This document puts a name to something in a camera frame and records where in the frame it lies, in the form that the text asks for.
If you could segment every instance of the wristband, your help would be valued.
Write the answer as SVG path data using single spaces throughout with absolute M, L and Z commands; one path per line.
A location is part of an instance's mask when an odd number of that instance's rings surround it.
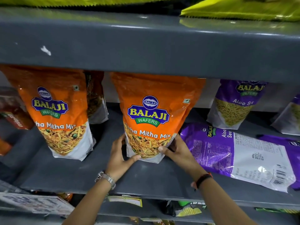
M 197 189 L 199 189 L 199 186 L 201 185 L 201 183 L 202 183 L 204 180 L 208 179 L 208 178 L 212 178 L 211 173 L 202 175 L 202 176 L 198 179 L 198 181 L 196 181 L 196 187 L 197 187 Z

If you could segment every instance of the chipped paint mark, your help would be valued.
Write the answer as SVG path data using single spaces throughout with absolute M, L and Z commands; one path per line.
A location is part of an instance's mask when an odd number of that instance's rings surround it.
M 50 52 L 45 46 L 43 46 L 43 47 L 41 48 L 41 50 L 42 50 L 43 52 L 45 52 L 47 55 L 51 56 L 51 52 Z

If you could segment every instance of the person's right hand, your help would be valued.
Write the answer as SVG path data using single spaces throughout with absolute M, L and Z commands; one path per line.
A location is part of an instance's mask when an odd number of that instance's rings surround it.
M 158 150 L 177 163 L 177 165 L 185 170 L 194 181 L 197 181 L 202 175 L 207 174 L 207 172 L 194 159 L 192 153 L 179 134 L 176 135 L 170 145 L 170 148 L 174 152 L 164 146 L 160 146 Z

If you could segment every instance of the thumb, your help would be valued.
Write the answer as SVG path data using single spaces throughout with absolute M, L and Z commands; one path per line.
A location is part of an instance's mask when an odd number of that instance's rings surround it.
M 131 165 L 134 164 L 134 162 L 139 159 L 141 159 L 140 155 L 134 155 L 134 156 L 130 157 L 127 161 L 125 161 L 126 168 L 129 169 L 129 167 L 131 167 Z
M 167 157 L 170 157 L 171 159 L 173 158 L 174 152 L 167 149 L 165 146 L 159 146 L 158 150 L 160 151 L 160 153 L 165 154 Z

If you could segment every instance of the silver wristwatch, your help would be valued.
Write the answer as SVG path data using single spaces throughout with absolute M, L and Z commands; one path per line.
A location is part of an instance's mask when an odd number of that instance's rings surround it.
M 105 178 L 107 181 L 110 182 L 110 184 L 112 185 L 112 190 L 115 188 L 115 181 L 113 180 L 113 178 L 110 176 L 110 175 L 107 175 L 104 173 L 104 171 L 101 171 L 99 174 L 98 174 L 98 177 L 95 179 L 95 182 L 99 181 L 100 178 Z

